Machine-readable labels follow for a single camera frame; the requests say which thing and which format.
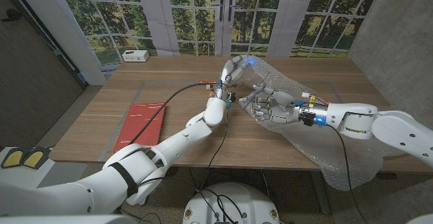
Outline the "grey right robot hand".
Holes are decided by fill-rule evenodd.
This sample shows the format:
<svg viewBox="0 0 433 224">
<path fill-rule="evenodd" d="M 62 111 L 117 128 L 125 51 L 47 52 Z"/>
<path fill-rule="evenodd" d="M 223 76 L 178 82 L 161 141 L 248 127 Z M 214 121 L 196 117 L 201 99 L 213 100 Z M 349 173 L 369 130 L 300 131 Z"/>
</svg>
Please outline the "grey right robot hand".
<svg viewBox="0 0 433 224">
<path fill-rule="evenodd" d="M 315 101 L 296 101 L 286 91 L 272 89 L 262 85 L 254 85 L 254 91 L 240 98 L 242 109 L 251 109 L 253 116 L 260 120 L 269 120 L 278 124 L 289 124 L 302 121 L 307 126 L 327 125 L 327 104 Z"/>
</svg>

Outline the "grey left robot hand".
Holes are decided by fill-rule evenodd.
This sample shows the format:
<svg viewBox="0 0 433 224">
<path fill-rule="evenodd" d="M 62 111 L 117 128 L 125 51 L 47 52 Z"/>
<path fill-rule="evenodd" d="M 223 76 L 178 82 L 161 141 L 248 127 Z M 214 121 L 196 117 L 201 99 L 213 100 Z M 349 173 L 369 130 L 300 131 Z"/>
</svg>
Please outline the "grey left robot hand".
<svg viewBox="0 0 433 224">
<path fill-rule="evenodd" d="M 230 95 L 228 88 L 230 85 L 234 85 L 240 80 L 249 61 L 249 55 L 238 55 L 227 60 L 220 73 L 217 84 L 214 87 L 216 98 L 223 100 L 225 103 L 229 101 Z"/>
</svg>

